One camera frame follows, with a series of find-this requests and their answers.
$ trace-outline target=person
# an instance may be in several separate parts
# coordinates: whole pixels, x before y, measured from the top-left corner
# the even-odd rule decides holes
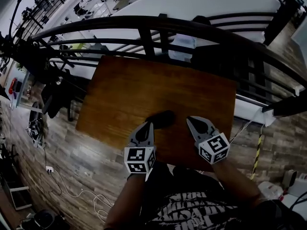
[[[131,174],[106,219],[105,230],[300,230],[306,222],[227,159],[212,165],[218,181],[155,162],[148,180]]]

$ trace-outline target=black cable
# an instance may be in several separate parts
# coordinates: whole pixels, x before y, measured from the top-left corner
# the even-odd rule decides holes
[[[15,7],[15,10],[14,10],[14,13],[13,13],[13,17],[11,19],[10,28],[9,28],[9,40],[10,41],[12,40],[12,26],[13,26],[13,22],[14,22],[15,15],[16,15],[17,9],[18,9],[19,4],[21,3],[21,1],[22,0],[17,0],[17,4],[16,4],[16,7]]]
[[[297,198],[297,200],[290,206],[290,210],[293,210],[293,207],[294,207],[295,205],[298,205],[298,204],[300,204],[300,203],[303,203],[303,202],[307,201],[307,198],[306,198],[306,199],[303,199],[303,200],[301,200],[301,201],[299,201],[299,200],[300,200],[302,197],[304,197],[305,195],[307,195],[307,191],[304,192],[300,197]]]
[[[46,155],[45,146],[43,146],[43,149],[44,149],[44,153],[45,153],[45,169],[46,169],[46,167],[47,167],[47,155]]]
[[[238,130],[238,132],[234,135],[234,137],[236,137],[239,132],[243,129],[243,127],[247,124],[248,122],[244,123],[244,121],[242,122],[241,128]]]
[[[56,196],[61,196],[61,195],[62,195],[62,192],[63,192],[62,189],[61,189],[61,187],[59,186],[59,184],[57,183],[57,181],[54,179],[52,173],[50,173],[50,175],[51,175],[52,179],[54,180],[54,182],[58,185],[58,187],[59,187],[59,189],[60,189],[60,193],[56,193],[55,191],[52,190],[51,192],[48,192],[49,195],[50,195],[51,193],[53,193],[53,194],[56,195]]]

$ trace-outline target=desk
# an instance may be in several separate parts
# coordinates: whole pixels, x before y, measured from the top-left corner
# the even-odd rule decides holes
[[[194,149],[186,117],[210,119],[230,136],[236,84],[194,69],[124,57],[102,57],[88,87],[76,129],[123,149],[152,114],[172,110],[174,125],[155,131],[157,159],[210,171]]]

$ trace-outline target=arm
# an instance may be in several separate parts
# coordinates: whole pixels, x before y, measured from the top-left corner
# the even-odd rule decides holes
[[[226,159],[212,165],[216,177],[222,183],[225,190],[235,199],[249,208],[254,208],[263,197],[257,185],[237,170]]]
[[[108,214],[105,228],[120,229],[140,215],[145,177],[145,174],[134,174],[127,180]]]

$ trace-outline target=power strip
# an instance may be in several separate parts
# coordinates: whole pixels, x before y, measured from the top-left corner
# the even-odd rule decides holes
[[[48,173],[53,173],[54,172],[54,169],[52,166],[46,166],[46,170]]]

